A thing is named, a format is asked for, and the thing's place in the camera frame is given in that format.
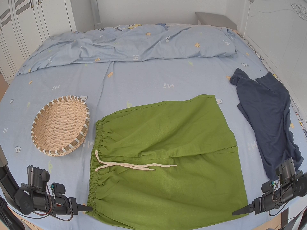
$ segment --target nightstand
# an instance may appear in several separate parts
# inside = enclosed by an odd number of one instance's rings
[[[198,19],[198,25],[213,25],[219,27],[228,27],[233,30],[237,29],[237,25],[225,15],[202,12],[196,12],[195,14]]]

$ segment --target wardrobe door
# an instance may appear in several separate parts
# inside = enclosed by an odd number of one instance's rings
[[[40,24],[40,20],[38,14],[34,12],[34,7],[37,5],[33,0],[12,1],[14,1],[13,14],[21,44],[27,56],[29,56],[45,40],[43,30],[41,29],[41,32],[39,31],[38,25]]]
[[[11,11],[12,1],[0,0],[0,68],[5,78],[13,76],[26,59],[17,40],[19,35],[14,30]]]
[[[36,0],[40,20],[45,34],[56,36],[63,32],[71,32],[65,0]]]

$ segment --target headboard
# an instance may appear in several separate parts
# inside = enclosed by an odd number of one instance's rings
[[[307,0],[245,0],[238,31],[282,81],[307,127]]]

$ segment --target woven basket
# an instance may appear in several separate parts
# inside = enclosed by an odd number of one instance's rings
[[[90,113],[84,100],[70,95],[45,105],[34,118],[31,129],[33,144],[49,156],[63,156],[84,141]]]

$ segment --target wooden floor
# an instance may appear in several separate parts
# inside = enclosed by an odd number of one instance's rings
[[[0,75],[0,100],[2,99],[3,95],[5,94],[6,90],[8,88],[8,84],[6,83],[6,81],[4,80],[3,76]],[[254,230],[266,230],[268,228],[273,228],[275,229],[279,224],[281,224],[281,214],[279,214],[278,216],[274,217],[272,220],[266,222],[265,224],[255,228]],[[43,230],[37,226],[32,225],[31,223],[27,223],[27,225],[32,229],[32,230]],[[0,230],[7,230],[8,228],[6,228],[6,226],[0,221]]]

